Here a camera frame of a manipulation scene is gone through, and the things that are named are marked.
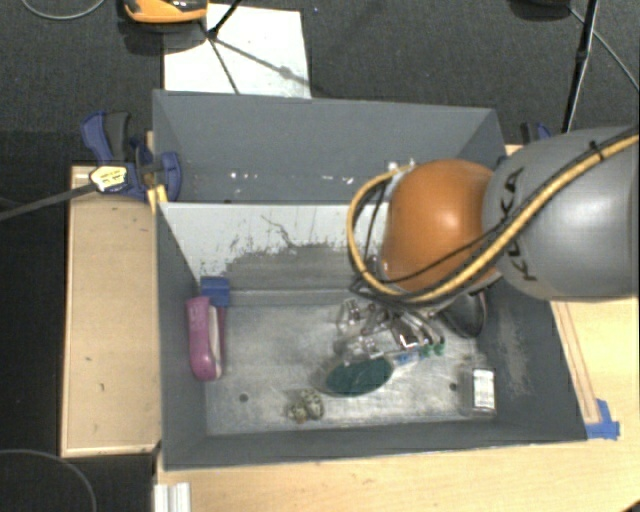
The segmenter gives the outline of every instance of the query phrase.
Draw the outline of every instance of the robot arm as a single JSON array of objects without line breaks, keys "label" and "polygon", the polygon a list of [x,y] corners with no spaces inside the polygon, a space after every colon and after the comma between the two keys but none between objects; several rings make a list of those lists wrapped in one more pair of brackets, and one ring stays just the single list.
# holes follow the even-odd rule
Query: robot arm
[{"label": "robot arm", "polygon": [[[391,196],[372,271],[353,227],[362,203],[399,173],[406,175]],[[437,307],[499,272],[543,299],[637,293],[637,179],[636,128],[539,141],[492,175],[460,160],[394,169],[365,184],[351,204],[347,238],[359,290]]]}]

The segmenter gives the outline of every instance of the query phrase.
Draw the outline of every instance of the small bottle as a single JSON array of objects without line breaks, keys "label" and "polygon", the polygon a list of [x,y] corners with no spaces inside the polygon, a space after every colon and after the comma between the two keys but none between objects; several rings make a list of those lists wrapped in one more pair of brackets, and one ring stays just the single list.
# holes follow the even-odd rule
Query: small bottle
[{"label": "small bottle", "polygon": [[495,370],[486,364],[463,363],[458,370],[458,409],[472,418],[496,415]]}]

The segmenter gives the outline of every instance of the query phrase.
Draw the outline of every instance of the gray bin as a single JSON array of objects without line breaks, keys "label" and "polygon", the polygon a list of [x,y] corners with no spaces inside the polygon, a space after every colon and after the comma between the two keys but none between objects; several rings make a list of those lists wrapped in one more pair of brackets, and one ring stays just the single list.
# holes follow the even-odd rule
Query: gray bin
[{"label": "gray bin", "polygon": [[[287,378],[295,373],[295,365],[309,365],[299,354],[313,355],[323,336],[331,336],[328,317],[317,312],[337,307],[347,294],[349,269],[340,245],[339,219],[357,186],[383,171],[390,160],[460,157],[495,167],[504,147],[493,111],[158,91],[154,135],[156,151],[177,151],[185,173],[180,202],[163,205],[157,217],[162,449],[167,470],[586,439],[549,304],[504,282],[487,293],[489,320],[480,337],[467,342],[451,336],[447,346],[455,356],[456,347],[469,343],[474,354],[495,369],[495,417],[464,418],[447,409],[447,400],[455,401],[449,387],[452,377],[446,373],[446,360],[434,359],[413,378],[425,384],[434,379],[430,369],[445,368],[435,379],[441,393],[449,394],[443,398],[441,414],[429,415],[414,394],[415,411],[404,416],[396,411],[380,421],[350,416],[353,421],[299,427],[286,419],[274,423],[262,412],[254,415],[250,428],[241,421],[240,408],[251,407],[254,393],[262,392],[256,383],[264,381],[253,378],[256,372],[265,366],[278,372],[274,382],[280,387],[269,396],[280,396],[284,406],[292,391]],[[252,215],[261,220],[251,228],[241,227]],[[223,232],[235,229],[234,219],[239,242],[232,244],[230,234]],[[315,228],[309,219],[315,219]],[[272,236],[266,246],[252,238],[252,233],[265,232]],[[220,271],[229,275],[232,288],[227,313],[232,368],[219,381],[202,383],[189,366],[185,301],[198,293],[201,275]],[[292,279],[297,271],[305,279]],[[275,311],[284,319],[284,346],[272,350],[278,324],[274,327],[265,319]],[[257,339],[256,332],[265,335]],[[291,332],[301,333],[311,350],[288,351],[287,344],[295,343]],[[239,347],[257,350],[262,358],[273,354],[273,360],[261,359],[262,370],[257,369],[260,365],[250,367],[247,371],[253,373],[243,381],[242,355],[248,352],[238,353]],[[241,394],[244,404],[238,400]],[[340,404],[329,406],[337,410]],[[275,416],[282,416],[283,407],[273,407]],[[238,428],[224,428],[216,421],[220,415],[230,415],[227,424]]]}]

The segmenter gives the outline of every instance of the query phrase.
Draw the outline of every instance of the blue clamp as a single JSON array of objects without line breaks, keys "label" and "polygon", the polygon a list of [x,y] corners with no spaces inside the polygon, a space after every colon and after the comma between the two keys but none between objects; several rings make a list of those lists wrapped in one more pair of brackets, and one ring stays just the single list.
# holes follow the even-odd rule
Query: blue clamp
[{"label": "blue clamp", "polygon": [[229,307],[229,280],[226,277],[200,278],[200,293],[209,297],[209,303],[214,307]]},{"label": "blue clamp", "polygon": [[[169,201],[177,200],[182,184],[178,155],[165,152],[155,162],[153,154],[142,140],[132,137],[127,141],[129,117],[126,112],[107,114],[98,111],[87,116],[80,125],[84,145],[93,152],[99,166],[117,164],[119,168],[126,169],[123,181],[102,188],[100,192],[121,194],[144,202],[150,188],[145,184],[144,175],[153,174],[155,184],[165,185]],[[135,155],[135,163],[127,159],[127,145]]]},{"label": "blue clamp", "polygon": [[616,441],[620,436],[620,422],[611,420],[607,402],[596,398],[596,403],[600,410],[602,421],[592,425],[585,425],[587,437],[589,439],[612,439]]}]

